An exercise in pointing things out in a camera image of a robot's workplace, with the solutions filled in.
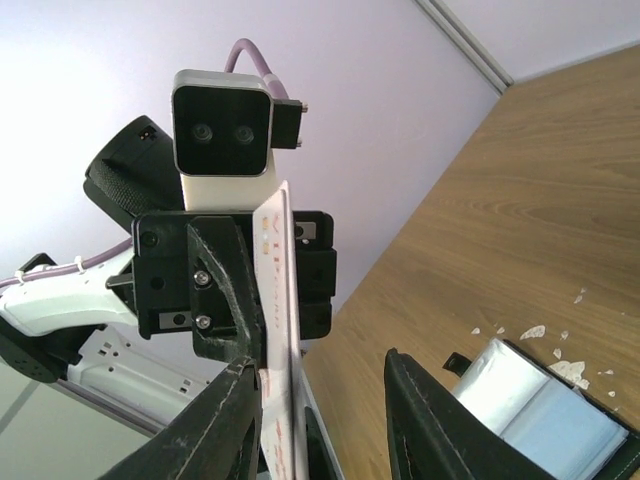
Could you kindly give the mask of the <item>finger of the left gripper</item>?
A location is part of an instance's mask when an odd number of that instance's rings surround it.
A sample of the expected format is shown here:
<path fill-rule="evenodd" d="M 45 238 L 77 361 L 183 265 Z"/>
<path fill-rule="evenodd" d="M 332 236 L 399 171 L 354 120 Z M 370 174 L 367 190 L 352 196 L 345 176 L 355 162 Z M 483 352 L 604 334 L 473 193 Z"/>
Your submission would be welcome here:
<path fill-rule="evenodd" d="M 299 479 L 344 479 L 327 427 L 313 394 L 301 350 L 298 361 L 298 473 Z"/>

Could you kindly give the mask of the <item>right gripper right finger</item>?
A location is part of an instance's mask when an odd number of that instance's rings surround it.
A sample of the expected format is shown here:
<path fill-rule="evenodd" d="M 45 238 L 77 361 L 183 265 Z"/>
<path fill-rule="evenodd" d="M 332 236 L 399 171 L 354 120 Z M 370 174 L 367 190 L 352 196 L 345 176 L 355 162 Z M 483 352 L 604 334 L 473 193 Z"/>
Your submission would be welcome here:
<path fill-rule="evenodd" d="M 394 479 L 550 479 L 492 433 L 410 355 L 386 353 L 384 390 Z"/>

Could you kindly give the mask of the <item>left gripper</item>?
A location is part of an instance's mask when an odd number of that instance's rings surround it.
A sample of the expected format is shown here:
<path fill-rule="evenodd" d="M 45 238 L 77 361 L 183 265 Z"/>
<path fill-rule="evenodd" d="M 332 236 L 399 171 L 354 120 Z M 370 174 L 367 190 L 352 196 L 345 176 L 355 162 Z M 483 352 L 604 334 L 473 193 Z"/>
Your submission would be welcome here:
<path fill-rule="evenodd" d="M 334 220 L 293 213 L 300 336 L 329 334 L 336 294 Z M 133 222 L 134 253 L 106 283 L 136 316 L 145 339 L 192 326 L 197 356 L 265 366 L 265 319 L 244 234 L 230 216 L 155 212 Z"/>

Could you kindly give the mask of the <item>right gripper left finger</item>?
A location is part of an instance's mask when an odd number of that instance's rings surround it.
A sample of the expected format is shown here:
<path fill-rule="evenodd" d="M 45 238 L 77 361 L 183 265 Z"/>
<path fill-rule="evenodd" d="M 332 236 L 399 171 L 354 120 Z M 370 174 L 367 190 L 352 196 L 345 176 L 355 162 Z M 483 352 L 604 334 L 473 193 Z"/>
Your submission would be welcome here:
<path fill-rule="evenodd" d="M 102 475 L 112 480 L 254 479 L 262 406 L 255 361 L 232 361 L 164 430 Z"/>

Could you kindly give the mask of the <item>red white cards stack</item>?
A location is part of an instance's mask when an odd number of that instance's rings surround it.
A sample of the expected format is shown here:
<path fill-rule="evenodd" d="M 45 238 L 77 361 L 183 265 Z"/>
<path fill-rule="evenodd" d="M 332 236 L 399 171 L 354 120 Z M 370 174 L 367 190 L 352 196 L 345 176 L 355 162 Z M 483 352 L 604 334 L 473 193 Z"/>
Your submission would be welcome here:
<path fill-rule="evenodd" d="M 261 446 L 273 479 L 307 479 L 294 222 L 284 181 L 253 213 L 254 271 L 264 314 Z"/>

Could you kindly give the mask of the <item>black leather card holder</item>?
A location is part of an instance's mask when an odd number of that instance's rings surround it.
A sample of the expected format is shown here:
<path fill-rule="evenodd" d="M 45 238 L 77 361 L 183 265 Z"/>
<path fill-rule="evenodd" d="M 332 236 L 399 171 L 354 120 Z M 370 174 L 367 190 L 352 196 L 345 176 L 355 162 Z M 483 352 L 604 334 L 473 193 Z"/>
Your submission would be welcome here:
<path fill-rule="evenodd" d="M 453 396 L 485 427 L 556 479 L 631 479 L 639 432 L 582 391 L 584 365 L 543 366 L 493 338 L 475 358 L 454 352 L 444 369 Z"/>

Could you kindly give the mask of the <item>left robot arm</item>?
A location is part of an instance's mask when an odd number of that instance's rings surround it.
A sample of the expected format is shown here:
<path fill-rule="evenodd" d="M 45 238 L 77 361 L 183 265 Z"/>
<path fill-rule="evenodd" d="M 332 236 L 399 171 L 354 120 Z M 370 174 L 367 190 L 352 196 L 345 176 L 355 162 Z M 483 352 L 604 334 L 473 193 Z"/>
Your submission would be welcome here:
<path fill-rule="evenodd" d="M 111 479 L 340 478 L 300 346 L 331 328 L 332 217 L 293 211 L 285 187 L 189 213 L 172 157 L 146 116 L 100 151 L 85 192 L 131 237 L 3 280 L 2 359 L 157 427 Z"/>

